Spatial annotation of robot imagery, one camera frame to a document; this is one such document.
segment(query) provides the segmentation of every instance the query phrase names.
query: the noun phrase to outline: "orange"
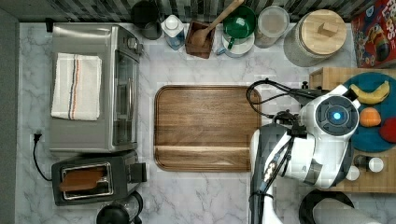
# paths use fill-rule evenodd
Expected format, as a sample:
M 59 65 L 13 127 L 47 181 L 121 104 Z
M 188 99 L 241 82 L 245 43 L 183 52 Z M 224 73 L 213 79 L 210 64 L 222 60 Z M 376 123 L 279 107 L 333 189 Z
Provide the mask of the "orange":
M 363 127 L 374 127 L 381 123 L 381 116 L 375 108 L 367 107 L 361 111 L 359 121 Z

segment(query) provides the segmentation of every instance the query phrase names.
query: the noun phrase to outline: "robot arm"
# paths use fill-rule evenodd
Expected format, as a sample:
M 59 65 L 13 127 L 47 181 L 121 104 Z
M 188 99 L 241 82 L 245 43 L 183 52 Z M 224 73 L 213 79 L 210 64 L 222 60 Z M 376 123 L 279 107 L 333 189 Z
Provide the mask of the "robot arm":
M 323 189 L 331 187 L 345 177 L 347 170 L 343 169 L 343 166 L 349 167 L 351 163 L 346 160 L 346 155 L 351 150 L 349 138 L 358 126 L 357 109 L 360 106 L 356 99 L 351 101 L 346 98 L 346 94 L 348 89 L 339 86 L 301 109 L 299 123 L 305 126 L 307 135 L 305 138 L 292 138 L 291 159 L 284 171 L 285 176 Z M 276 161 L 276 153 L 281 151 L 290 139 L 290 130 L 277 123 L 264 125 L 254 133 L 250 145 L 252 195 L 257 191 L 272 195 L 273 185 L 269 183 L 269 188 L 265 186 L 268 184 L 265 182 L 265 178 L 268 178 L 267 170 L 270 164 Z M 281 151 L 277 156 L 284 158 L 288 155 Z M 262 191 L 263 186 L 268 188 L 266 192 Z M 252 196 L 250 223 L 282 223 L 274 211 L 273 201 L 269 196 Z

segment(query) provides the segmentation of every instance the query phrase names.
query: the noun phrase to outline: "marble countertop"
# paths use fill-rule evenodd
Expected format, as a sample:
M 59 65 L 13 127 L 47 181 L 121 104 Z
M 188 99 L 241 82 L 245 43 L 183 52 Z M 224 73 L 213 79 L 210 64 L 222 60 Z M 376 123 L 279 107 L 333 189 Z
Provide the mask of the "marble countertop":
M 130 24 L 123 24 L 132 30 Z M 208 60 L 188 55 L 185 48 L 172 50 L 161 37 L 143 39 L 145 54 L 139 65 L 138 155 L 148 165 L 148 182 L 138 191 L 144 198 L 143 223 L 164 224 L 247 224 L 250 173 L 183 173 L 165 172 L 153 159 L 154 96 L 165 85 L 249 85 L 266 77 L 293 88 L 308 80 L 309 73 L 322 66 L 355 67 L 350 26 L 345 45 L 329 60 L 314 67 L 297 67 L 283 52 L 283 39 L 269 49 L 253 49 L 244 57 L 232 59 L 217 56 L 220 27 Z M 38 159 L 46 175 L 58 161 L 48 150 L 50 115 L 50 79 L 52 73 L 51 34 L 44 23 L 21 23 L 18 158 L 16 187 L 16 223 L 95 223 L 102 203 L 79 206 L 55 205 L 50 182 L 35 169 L 32 157 L 33 133 L 43 136 L 38 145 Z M 273 88 L 260 89 L 262 99 L 275 94 Z M 298 104 L 288 97 L 264 105 L 263 111 L 275 113 Z M 312 188 L 295 180 L 276 180 L 276 212 L 285 224 L 298 221 L 298 207 Z M 392 195 L 349 195 L 356 207 L 383 223 L 396 223 L 396 197 Z

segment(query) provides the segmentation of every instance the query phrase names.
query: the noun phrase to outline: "blue plate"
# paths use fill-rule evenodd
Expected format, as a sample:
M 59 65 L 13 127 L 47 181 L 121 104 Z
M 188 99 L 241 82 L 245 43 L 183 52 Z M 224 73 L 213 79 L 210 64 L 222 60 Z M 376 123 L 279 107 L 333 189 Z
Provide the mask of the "blue plate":
M 359 108 L 361 112 L 366 107 L 374 107 L 381 115 L 381 126 L 388 118 L 396 117 L 396 80 L 382 73 L 362 73 L 355 76 L 344 83 L 349 88 L 355 84 L 363 91 L 375 91 L 384 81 L 388 81 L 390 85 L 390 93 L 388 97 L 377 105 L 364 105 Z M 381 152 L 391 149 L 394 144 L 385 141 L 379 135 L 380 127 L 365 128 L 360 124 L 356 132 L 352 135 L 352 146 L 360 151 L 365 152 Z

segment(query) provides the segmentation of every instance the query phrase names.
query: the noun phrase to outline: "blue light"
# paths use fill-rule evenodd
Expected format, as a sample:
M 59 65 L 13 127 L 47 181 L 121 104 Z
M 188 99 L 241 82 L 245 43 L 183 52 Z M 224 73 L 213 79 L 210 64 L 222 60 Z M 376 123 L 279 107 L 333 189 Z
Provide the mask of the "blue light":
M 332 114 L 332 117 L 333 117 L 334 119 L 340 119 L 340 118 L 341 118 L 341 114 L 338 113 L 338 112 L 335 112 L 334 114 Z

